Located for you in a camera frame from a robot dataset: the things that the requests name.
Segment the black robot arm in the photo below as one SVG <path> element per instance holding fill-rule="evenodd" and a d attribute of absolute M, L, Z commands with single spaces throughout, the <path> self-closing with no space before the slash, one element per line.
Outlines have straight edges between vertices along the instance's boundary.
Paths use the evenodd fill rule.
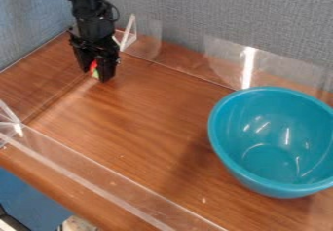
<path fill-rule="evenodd" d="M 75 59 L 82 72 L 105 83 L 114 77 L 119 63 L 119 47 L 113 39 L 118 9 L 106 0 L 69 1 L 77 24 L 67 30 Z"/>

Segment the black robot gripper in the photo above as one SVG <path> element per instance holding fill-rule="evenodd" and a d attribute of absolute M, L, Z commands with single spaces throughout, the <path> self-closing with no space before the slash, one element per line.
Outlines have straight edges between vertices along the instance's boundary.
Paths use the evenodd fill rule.
<path fill-rule="evenodd" d="M 74 16 L 74 19 L 69 43 L 79 68 L 83 73 L 93 73 L 97 68 L 98 80 L 105 83 L 114 77 L 119 63 L 119 49 L 111 39 L 117 19 L 111 14 Z"/>

